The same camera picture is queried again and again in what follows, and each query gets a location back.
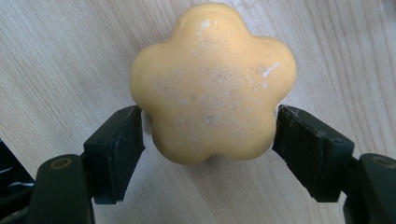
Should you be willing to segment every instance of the flower-shaped sponge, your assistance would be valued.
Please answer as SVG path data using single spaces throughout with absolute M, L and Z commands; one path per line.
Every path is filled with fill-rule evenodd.
M 169 160 L 248 160 L 273 142 L 275 107 L 295 73 L 281 42 L 252 35 L 235 10 L 210 3 L 190 8 L 169 39 L 137 55 L 131 93 Z

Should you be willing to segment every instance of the wood grain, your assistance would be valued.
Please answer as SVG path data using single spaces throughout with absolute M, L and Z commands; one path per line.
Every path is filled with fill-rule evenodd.
M 2 1 L 0 137 L 28 171 L 83 142 L 134 104 L 129 69 L 203 1 Z M 309 111 L 366 152 L 396 158 L 396 4 L 222 1 L 251 33 L 295 55 L 298 77 L 282 102 Z M 272 151 L 253 161 L 174 164 L 152 144 L 123 203 L 94 207 L 97 223 L 343 223 L 339 203 L 316 203 Z

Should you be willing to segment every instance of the black plastic part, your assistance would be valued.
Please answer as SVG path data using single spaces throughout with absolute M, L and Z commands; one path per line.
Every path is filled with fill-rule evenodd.
M 318 202 L 338 201 L 342 172 L 353 147 L 352 141 L 309 113 L 288 105 L 279 107 L 273 150 Z
M 33 187 L 9 185 L 16 182 L 33 184 L 35 181 L 0 139 L 0 223 L 7 217 L 25 208 L 30 201 Z
M 370 223 L 396 224 L 396 160 L 364 154 L 358 177 Z
M 114 113 L 84 143 L 83 157 L 95 203 L 123 200 L 144 149 L 141 110 L 136 105 Z
M 40 166 L 26 223 L 94 223 L 80 156 L 56 157 Z

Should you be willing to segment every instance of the light wood surface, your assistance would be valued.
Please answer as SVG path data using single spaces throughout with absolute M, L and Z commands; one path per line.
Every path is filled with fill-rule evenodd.
M 202 1 L 0 3 L 0 137 L 35 175 L 133 105 L 129 69 Z M 366 152 L 396 158 L 394 0 L 224 1 L 254 35 L 282 40 L 298 77 L 282 102 L 305 109 Z M 343 223 L 339 203 L 316 203 L 275 152 L 182 166 L 145 145 L 123 203 L 96 205 L 97 223 Z

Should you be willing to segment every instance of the screw hole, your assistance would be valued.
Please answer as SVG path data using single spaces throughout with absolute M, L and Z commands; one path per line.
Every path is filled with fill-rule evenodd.
M 342 139 L 340 139 L 340 138 L 335 138 L 335 139 L 334 139 L 334 143 L 335 143 L 335 144 L 343 144 L 343 143 L 344 143 L 344 140 L 342 140 Z
M 385 157 L 380 157 L 380 156 L 376 156 L 373 157 L 373 161 L 376 162 L 377 164 L 389 168 L 389 169 L 395 169 L 396 168 L 396 162 L 391 161 L 388 158 Z

